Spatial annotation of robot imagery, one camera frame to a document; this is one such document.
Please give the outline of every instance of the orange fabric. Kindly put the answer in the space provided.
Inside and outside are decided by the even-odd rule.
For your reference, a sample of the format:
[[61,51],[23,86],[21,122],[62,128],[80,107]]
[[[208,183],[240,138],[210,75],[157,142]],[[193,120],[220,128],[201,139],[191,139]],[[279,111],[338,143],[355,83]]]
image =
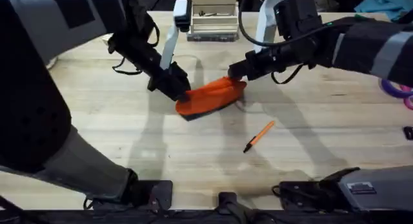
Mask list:
[[219,109],[241,97],[246,86],[246,82],[228,77],[218,79],[199,89],[187,91],[189,101],[178,101],[176,111],[181,115],[192,115]]

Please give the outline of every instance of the pen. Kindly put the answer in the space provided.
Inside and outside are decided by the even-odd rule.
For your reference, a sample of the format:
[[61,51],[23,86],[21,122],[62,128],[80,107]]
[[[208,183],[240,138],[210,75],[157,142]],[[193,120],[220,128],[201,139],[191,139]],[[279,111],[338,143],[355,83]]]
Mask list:
[[251,139],[251,141],[247,143],[243,152],[247,153],[247,151],[249,151],[252,148],[252,146],[254,146],[258,142],[258,140],[260,140],[264,136],[264,134],[266,134],[274,124],[275,124],[275,121],[270,121],[270,123],[266,127],[264,127],[264,129],[258,135],[254,136]]

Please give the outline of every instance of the sticker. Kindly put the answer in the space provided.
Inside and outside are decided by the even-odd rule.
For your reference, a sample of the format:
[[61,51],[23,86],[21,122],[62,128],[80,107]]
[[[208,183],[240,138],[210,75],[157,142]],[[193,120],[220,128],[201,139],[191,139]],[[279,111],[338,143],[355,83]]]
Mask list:
[[377,194],[370,182],[347,183],[347,188],[352,194]]

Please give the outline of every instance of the black cable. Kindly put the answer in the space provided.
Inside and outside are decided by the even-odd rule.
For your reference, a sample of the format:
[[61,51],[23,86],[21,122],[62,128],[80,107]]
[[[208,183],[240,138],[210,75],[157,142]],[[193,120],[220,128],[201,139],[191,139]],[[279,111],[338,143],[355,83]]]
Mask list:
[[14,221],[14,220],[17,220],[19,218],[20,218],[19,216],[16,216],[16,217],[12,217],[12,218],[2,219],[2,220],[0,220],[0,223],[8,223],[9,221]]
[[83,210],[90,210],[93,207],[93,204],[95,203],[94,200],[85,198],[85,200],[83,201]]
[[279,192],[276,192],[276,189],[279,189],[279,185],[274,185],[271,188],[271,192],[273,193],[274,196],[276,196],[277,198],[281,198],[281,194]]
[[271,79],[274,81],[274,83],[276,83],[277,85],[285,85],[285,84],[287,84],[288,82],[290,82],[292,79],[294,79],[295,78],[295,76],[298,74],[298,72],[303,68],[303,66],[304,66],[304,64],[300,64],[295,70],[294,70],[294,72],[291,74],[291,76],[290,77],[288,77],[286,80],[284,80],[283,82],[279,82],[277,79],[276,79],[276,76],[275,76],[275,72],[273,72],[273,73],[271,73]]
[[251,220],[250,220],[251,223],[255,223],[256,220],[258,219],[258,217],[260,217],[260,216],[268,217],[268,218],[270,218],[274,223],[277,223],[277,224],[279,224],[279,223],[296,224],[296,223],[294,223],[294,222],[292,222],[292,221],[285,221],[285,220],[283,220],[283,219],[281,219],[281,218],[279,218],[279,217],[277,217],[277,216],[275,216],[275,215],[273,215],[273,214],[270,214],[269,212],[265,212],[265,211],[257,211],[256,213],[254,213],[254,214],[252,215]]
[[120,62],[120,64],[118,64],[116,66],[113,66],[112,69],[117,73],[124,74],[124,75],[127,75],[127,76],[136,76],[136,75],[139,75],[139,74],[142,73],[142,70],[138,70],[137,68],[136,68],[136,72],[125,72],[125,71],[122,71],[122,70],[116,70],[117,68],[121,67],[124,62],[125,62],[125,57],[122,58],[122,61]]
[[153,10],[156,6],[157,6],[157,4],[160,2],[161,0],[156,0],[155,2],[154,2],[154,4],[152,5],[152,7],[150,7],[150,9],[149,10]]
[[254,38],[252,38],[251,36],[249,36],[249,35],[247,34],[247,32],[245,31],[245,28],[244,28],[244,25],[243,25],[243,20],[242,20],[242,13],[243,13],[242,11],[243,11],[243,8],[244,8],[244,6],[245,6],[245,2],[246,2],[246,0],[241,0],[241,4],[239,5],[239,12],[238,12],[239,30],[241,31],[241,33],[243,34],[243,36],[244,36],[248,41],[250,41],[251,43],[253,43],[253,44],[255,44],[255,45],[258,45],[258,46],[283,46],[283,45],[286,45],[286,44],[291,44],[291,43],[293,43],[293,42],[295,42],[295,41],[301,40],[301,39],[303,39],[303,38],[305,38],[305,37],[311,36],[312,34],[315,34],[315,33],[319,32],[319,31],[322,31],[322,30],[325,30],[325,29],[328,29],[328,28],[333,28],[333,27],[337,27],[337,26],[351,26],[351,25],[353,25],[353,24],[350,24],[350,23],[348,23],[348,24],[343,23],[343,24],[339,24],[339,25],[329,24],[329,25],[325,25],[325,26],[323,26],[323,27],[321,27],[321,28],[312,30],[312,31],[310,31],[310,32],[308,32],[308,33],[306,33],[306,34],[303,34],[302,36],[299,36],[299,37],[297,37],[297,38],[294,38],[294,39],[291,39],[291,40],[288,40],[288,41],[284,41],[284,42],[280,42],[280,43],[263,43],[263,42],[259,42],[259,41],[255,40]]
[[161,31],[159,30],[159,27],[155,24],[155,32],[156,32],[156,42],[155,43],[149,43],[150,47],[154,48],[158,45],[159,43],[159,36],[161,35]]

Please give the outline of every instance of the wooden tabletop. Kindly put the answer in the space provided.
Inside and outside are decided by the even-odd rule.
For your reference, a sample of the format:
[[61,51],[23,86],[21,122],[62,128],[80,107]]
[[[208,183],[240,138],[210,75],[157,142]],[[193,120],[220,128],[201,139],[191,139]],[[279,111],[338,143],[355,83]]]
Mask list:
[[[162,32],[161,52],[172,14],[151,14]],[[323,14],[323,20],[344,15]],[[256,19],[257,14],[245,14],[250,34]],[[228,66],[251,49],[243,38],[193,43],[181,34],[174,60],[188,72],[192,88],[198,88],[225,76]],[[221,191],[237,192],[250,207],[278,209],[270,187],[280,181],[413,162],[412,143],[401,131],[413,124],[413,112],[385,95],[372,76],[317,67],[280,86],[266,76],[248,82],[242,102],[187,122],[177,115],[174,102],[146,89],[146,75],[113,72],[111,66],[120,59],[95,39],[61,55],[50,73],[81,135],[141,179],[172,180],[176,209],[215,207]],[[125,63],[124,69],[133,67]],[[277,76],[286,78],[292,69]],[[245,144],[272,120],[276,125],[243,154]],[[84,198],[9,174],[0,174],[0,194],[25,209],[81,209]]]

